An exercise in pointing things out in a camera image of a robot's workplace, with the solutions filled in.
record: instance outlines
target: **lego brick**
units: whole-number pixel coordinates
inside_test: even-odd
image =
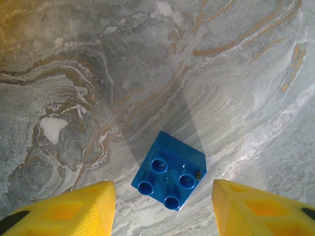
[[[131,185],[179,211],[206,173],[203,153],[161,131]]]
[[[222,179],[212,202],[220,236],[315,236],[315,206]]]
[[[110,236],[115,201],[114,183],[99,182],[16,210],[0,222],[1,235]]]

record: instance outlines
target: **gray marble surface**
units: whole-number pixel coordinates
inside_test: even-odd
[[[312,0],[0,2],[0,215],[113,180],[113,236],[218,235],[212,182],[315,205]],[[130,183],[160,130],[207,156],[180,212]]]

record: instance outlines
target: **blue lego duplo brick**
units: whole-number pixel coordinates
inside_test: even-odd
[[[131,185],[179,211],[206,173],[205,154],[160,131]]]

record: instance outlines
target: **yellow plastic part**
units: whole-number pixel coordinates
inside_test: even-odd
[[[228,180],[213,183],[212,202],[220,236],[315,236],[315,206]]]
[[[3,236],[110,236],[115,202],[114,183],[99,182],[18,209],[30,212]]]

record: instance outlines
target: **blue plastic stud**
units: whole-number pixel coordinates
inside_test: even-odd
[[[206,173],[205,154],[161,131],[131,185],[179,211]]]

